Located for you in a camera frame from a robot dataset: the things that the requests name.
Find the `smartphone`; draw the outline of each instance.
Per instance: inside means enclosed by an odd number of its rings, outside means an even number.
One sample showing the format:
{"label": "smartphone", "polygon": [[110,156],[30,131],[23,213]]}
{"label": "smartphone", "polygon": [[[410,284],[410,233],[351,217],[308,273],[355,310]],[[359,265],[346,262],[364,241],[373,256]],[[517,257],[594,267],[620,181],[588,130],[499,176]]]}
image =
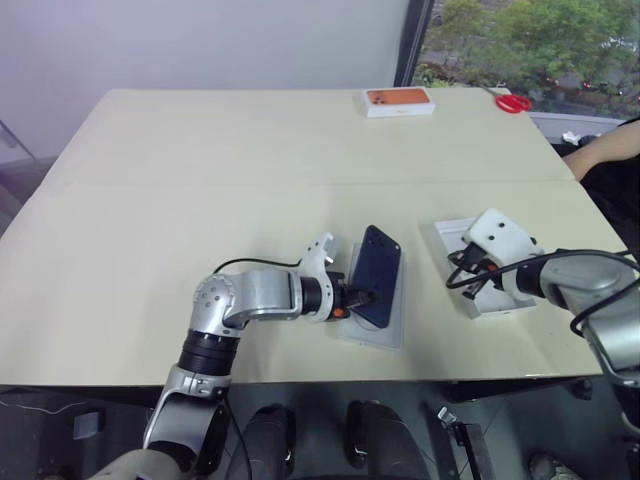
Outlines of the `smartphone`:
{"label": "smartphone", "polygon": [[352,310],[378,328],[389,325],[401,254],[395,240],[375,225],[367,227],[351,286],[373,291],[375,300]]}

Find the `white wall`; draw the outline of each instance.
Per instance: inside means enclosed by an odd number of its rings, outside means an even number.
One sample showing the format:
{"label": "white wall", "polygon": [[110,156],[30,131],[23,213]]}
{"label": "white wall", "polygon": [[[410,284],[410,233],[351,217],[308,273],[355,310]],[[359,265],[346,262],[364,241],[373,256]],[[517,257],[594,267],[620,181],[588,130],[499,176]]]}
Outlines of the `white wall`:
{"label": "white wall", "polygon": [[112,88],[391,86],[408,0],[0,0],[0,119],[56,156]]}

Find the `cable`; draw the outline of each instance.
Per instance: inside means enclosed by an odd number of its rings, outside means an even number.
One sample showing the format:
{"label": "cable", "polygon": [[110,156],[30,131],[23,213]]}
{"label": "cable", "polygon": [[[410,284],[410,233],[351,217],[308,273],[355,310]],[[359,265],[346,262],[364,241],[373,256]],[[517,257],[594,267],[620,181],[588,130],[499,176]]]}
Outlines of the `cable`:
{"label": "cable", "polygon": [[246,257],[246,258],[234,258],[232,260],[227,260],[226,262],[224,262],[223,264],[221,264],[218,268],[216,268],[214,270],[213,273],[220,273],[220,271],[225,268],[228,267],[229,265],[232,265],[234,263],[241,263],[241,262],[252,262],[252,263],[264,263],[265,265],[273,265],[276,267],[289,267],[289,268],[294,268],[300,265],[300,262],[302,260],[298,260],[296,263],[282,263],[282,262],[274,262],[272,260],[263,260],[261,258],[250,258],[250,257]]}
{"label": "cable", "polygon": [[[490,272],[486,272],[486,273],[482,273],[480,275],[476,275],[476,276],[468,278],[466,280],[462,280],[460,282],[453,283],[453,281],[462,272],[462,269],[460,267],[457,267],[453,271],[453,273],[449,276],[449,278],[447,278],[446,286],[447,286],[447,288],[451,288],[451,289],[465,287],[467,285],[471,285],[471,284],[476,283],[476,282],[485,281],[485,280],[493,280],[493,278],[498,276],[498,275],[502,275],[503,273],[510,272],[512,270],[516,270],[516,269],[518,269],[520,267],[525,267],[525,266],[529,266],[529,265],[535,265],[537,263],[546,262],[547,260],[551,260],[551,259],[555,259],[555,258],[573,257],[573,256],[580,256],[580,255],[591,255],[591,256],[599,256],[599,257],[610,258],[610,259],[615,260],[617,262],[623,263],[623,264],[627,265],[630,268],[633,268],[637,272],[640,272],[640,265],[638,265],[636,262],[634,262],[632,260],[624,258],[625,255],[630,255],[632,253],[633,253],[632,250],[625,250],[625,251],[617,252],[617,253],[610,253],[610,252],[605,252],[605,251],[602,251],[602,250],[563,250],[563,251],[559,251],[559,252],[556,251],[556,252],[548,253],[548,254],[545,254],[545,255],[538,255],[536,257],[527,258],[525,260],[521,260],[519,262],[512,263],[512,264],[506,265],[504,267],[500,267],[500,268],[498,268],[496,270],[493,270],[493,271],[490,271]],[[569,328],[571,329],[571,331],[573,333],[575,333],[576,335],[582,337],[583,336],[582,331],[578,327],[580,326],[580,324],[589,315],[593,315],[598,310],[601,310],[604,307],[606,307],[607,305],[612,304],[613,302],[615,302],[619,298],[624,297],[627,293],[629,293],[633,289],[633,287],[639,286],[639,285],[640,285],[640,278],[636,278],[634,281],[630,282],[626,287],[622,288],[621,290],[609,295],[604,300],[601,300],[600,302],[598,302],[596,304],[593,304],[588,308],[585,308],[582,312],[580,312],[578,315],[576,315],[573,318],[573,320],[571,320],[571,323],[569,324]]]}
{"label": "cable", "polygon": [[84,405],[85,403],[89,403],[89,402],[85,401],[85,402],[70,403],[69,405],[65,405],[64,407],[59,408],[58,410],[47,410],[46,408],[30,407],[28,405],[20,405],[19,403],[5,403],[2,400],[0,400],[0,405],[4,405],[5,407],[17,407],[17,408],[22,408],[23,410],[34,410],[36,412],[46,413],[47,415],[58,415],[59,413],[62,413],[71,407],[75,407],[76,405]]}
{"label": "cable", "polygon": [[229,410],[229,416],[231,417],[233,428],[238,434],[238,440],[240,442],[240,445],[242,445],[242,450],[244,451],[244,460],[245,460],[245,463],[247,464],[247,475],[249,476],[249,480],[253,480],[253,472],[251,471],[251,460],[249,460],[249,450],[247,449],[247,444],[244,442],[244,437],[242,436],[242,432],[240,431],[240,427],[238,426],[238,421],[236,420],[236,417],[233,414],[233,410],[231,410],[231,404],[229,403],[229,398],[225,397],[224,403],[227,406],[227,410]]}

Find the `black cable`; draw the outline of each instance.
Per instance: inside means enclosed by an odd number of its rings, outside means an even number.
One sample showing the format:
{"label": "black cable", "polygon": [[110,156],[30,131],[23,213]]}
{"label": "black cable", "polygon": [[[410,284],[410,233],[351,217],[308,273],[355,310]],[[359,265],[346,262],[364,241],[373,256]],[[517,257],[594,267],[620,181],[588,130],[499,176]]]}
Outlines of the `black cable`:
{"label": "black cable", "polygon": [[282,263],[282,262],[274,262],[273,260],[263,260],[262,258],[251,258],[251,257],[234,258],[232,260],[227,260],[226,262],[224,262],[222,265],[216,268],[213,273],[220,273],[220,271],[223,268],[228,267],[229,265],[232,265],[234,263],[241,263],[241,262],[264,263],[265,265],[274,265],[276,267],[293,268],[293,267],[299,266],[301,261],[302,260],[298,260],[296,263]]}
{"label": "black cable", "polygon": [[[506,265],[504,267],[500,267],[500,268],[498,268],[496,270],[493,270],[493,271],[490,271],[490,272],[486,272],[486,273],[482,273],[480,275],[476,275],[475,277],[471,277],[471,278],[468,278],[466,280],[462,280],[460,282],[453,283],[453,281],[462,272],[462,269],[460,267],[457,267],[453,271],[453,273],[449,276],[449,278],[447,279],[446,286],[447,286],[447,288],[451,288],[451,289],[465,287],[467,285],[471,285],[471,284],[476,283],[476,282],[485,281],[485,280],[492,280],[494,277],[497,277],[498,275],[502,275],[503,273],[510,272],[512,270],[516,270],[516,269],[518,269],[520,267],[526,267],[526,266],[529,266],[529,265],[535,265],[536,263],[546,262],[547,260],[551,260],[551,259],[555,259],[555,258],[573,257],[573,256],[579,256],[579,255],[591,255],[591,256],[599,256],[599,257],[610,258],[612,260],[615,260],[615,261],[618,261],[620,263],[623,263],[623,264],[627,265],[628,267],[633,268],[634,270],[640,272],[640,266],[636,262],[624,258],[625,255],[630,255],[631,253],[633,253],[633,252],[630,251],[630,250],[625,250],[623,252],[617,252],[617,253],[605,252],[605,251],[602,251],[602,250],[563,250],[563,251],[560,251],[560,252],[556,251],[556,252],[548,253],[548,254],[545,254],[545,255],[538,255],[536,257],[527,258],[525,260],[521,260],[519,262],[512,263],[512,264]],[[571,323],[569,324],[569,328],[571,328],[571,331],[573,333],[575,333],[576,335],[582,337],[583,336],[582,335],[582,331],[578,327],[580,326],[580,324],[589,315],[593,315],[598,310],[601,310],[602,308],[606,307],[607,305],[612,304],[613,302],[615,302],[619,298],[624,297],[627,293],[629,293],[633,289],[633,287],[638,286],[638,285],[640,285],[640,278],[637,278],[633,282],[630,282],[627,286],[625,286],[621,290],[609,295],[604,300],[601,300],[600,302],[591,305],[589,308],[585,308],[582,312],[580,312],[578,315],[576,315],[573,318],[573,320],[571,320]]]}
{"label": "black cable", "polygon": [[247,464],[247,475],[249,480],[253,480],[253,472],[251,471],[251,460],[249,460],[249,449],[247,448],[247,444],[244,442],[244,437],[242,436],[242,431],[240,431],[240,426],[238,425],[238,421],[236,420],[235,415],[233,414],[233,410],[231,409],[231,404],[229,403],[229,398],[225,397],[224,403],[227,406],[227,410],[229,410],[229,416],[231,417],[231,422],[233,423],[233,428],[238,434],[238,441],[240,445],[242,445],[242,450],[244,451],[244,460]]}

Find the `person's arm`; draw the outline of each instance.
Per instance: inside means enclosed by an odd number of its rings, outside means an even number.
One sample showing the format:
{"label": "person's arm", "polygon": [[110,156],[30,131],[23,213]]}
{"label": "person's arm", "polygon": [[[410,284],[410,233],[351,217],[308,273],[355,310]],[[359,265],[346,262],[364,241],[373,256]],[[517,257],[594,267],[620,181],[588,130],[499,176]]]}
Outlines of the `person's arm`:
{"label": "person's arm", "polygon": [[576,180],[584,178],[600,163],[627,160],[640,155],[640,120],[637,120],[595,139],[588,145],[564,157]]}

